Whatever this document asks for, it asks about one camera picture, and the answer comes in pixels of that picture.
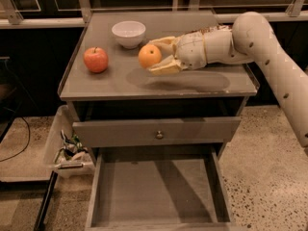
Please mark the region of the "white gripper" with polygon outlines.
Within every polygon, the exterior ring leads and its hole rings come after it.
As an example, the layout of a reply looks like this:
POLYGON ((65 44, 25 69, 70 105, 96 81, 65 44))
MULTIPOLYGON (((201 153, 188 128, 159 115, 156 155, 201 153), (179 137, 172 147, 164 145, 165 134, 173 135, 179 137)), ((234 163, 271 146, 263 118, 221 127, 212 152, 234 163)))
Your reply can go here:
POLYGON ((207 64, 205 40, 200 32, 185 34, 181 38, 156 38, 149 44, 157 46, 163 53, 170 55, 147 69, 153 75, 179 73, 186 68, 199 69, 207 64))

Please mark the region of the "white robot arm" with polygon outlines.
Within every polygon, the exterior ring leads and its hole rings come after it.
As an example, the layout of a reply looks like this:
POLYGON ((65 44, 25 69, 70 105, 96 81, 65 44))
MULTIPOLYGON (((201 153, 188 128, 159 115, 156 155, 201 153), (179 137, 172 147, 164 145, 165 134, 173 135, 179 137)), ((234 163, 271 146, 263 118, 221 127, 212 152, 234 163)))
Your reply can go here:
POLYGON ((154 75, 199 69, 206 64, 247 64, 261 69, 301 146, 308 146, 308 75, 284 51, 259 13, 239 15, 231 26, 215 26, 180 37, 153 39, 169 56, 148 70, 154 75))

